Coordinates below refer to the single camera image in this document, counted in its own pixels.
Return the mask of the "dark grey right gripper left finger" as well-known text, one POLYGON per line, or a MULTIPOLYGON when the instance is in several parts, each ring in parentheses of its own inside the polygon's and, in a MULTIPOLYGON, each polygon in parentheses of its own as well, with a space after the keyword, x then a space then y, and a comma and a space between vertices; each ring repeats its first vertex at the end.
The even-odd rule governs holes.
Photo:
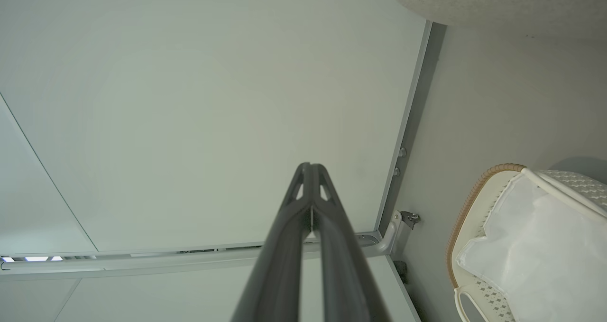
POLYGON ((312 229, 312 165, 300 164, 261 248, 232 322, 297 322, 304 240, 312 229))

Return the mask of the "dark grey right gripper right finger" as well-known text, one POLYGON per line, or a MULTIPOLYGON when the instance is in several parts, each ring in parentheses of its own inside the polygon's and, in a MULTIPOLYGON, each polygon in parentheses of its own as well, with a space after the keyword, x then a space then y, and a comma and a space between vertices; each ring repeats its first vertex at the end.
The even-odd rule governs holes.
POLYGON ((324 320, 389 322, 367 259, 327 169, 312 165, 313 231, 320 238, 324 320))

